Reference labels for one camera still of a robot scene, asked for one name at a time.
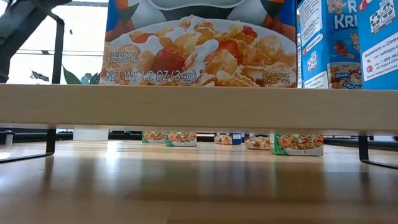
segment wooden surface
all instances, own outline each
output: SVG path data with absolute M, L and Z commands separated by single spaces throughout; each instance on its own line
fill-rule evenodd
M 0 156 L 44 143 L 0 147 Z M 370 151 L 380 162 L 398 153 Z M 2 224 L 398 223 L 398 172 L 358 150 L 275 156 L 241 146 L 57 143 L 54 157 L 0 165 Z
M 0 126 L 398 134 L 397 99 L 398 91 L 0 85 Z

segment wooden shelf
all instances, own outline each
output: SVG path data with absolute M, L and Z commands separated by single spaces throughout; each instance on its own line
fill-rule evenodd
M 396 134 L 398 91 L 0 85 L 0 126 Z

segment white container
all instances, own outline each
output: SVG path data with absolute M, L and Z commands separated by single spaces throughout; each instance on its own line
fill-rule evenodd
M 108 129 L 75 128 L 73 130 L 74 141 L 107 141 Z

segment black metal leg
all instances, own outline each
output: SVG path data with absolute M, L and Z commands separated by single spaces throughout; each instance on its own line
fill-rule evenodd
M 45 148 L 45 153 L 31 155 L 31 156 L 21 156 L 21 157 L 13 157 L 13 158 L 8 158 L 8 159 L 0 159 L 0 164 L 6 163 L 6 162 L 21 161 L 21 160 L 25 160 L 25 159 L 35 159 L 35 158 L 40 158 L 40 157 L 45 157 L 45 156 L 51 156 L 55 152 L 55 137 L 56 137 L 56 130 L 48 129 L 47 130 L 47 145 Z
M 398 166 L 384 164 L 381 162 L 373 162 L 369 160 L 369 148 L 368 148 L 368 137 L 367 136 L 358 136 L 359 142 L 359 160 L 363 163 L 386 167 L 390 169 L 398 169 Z

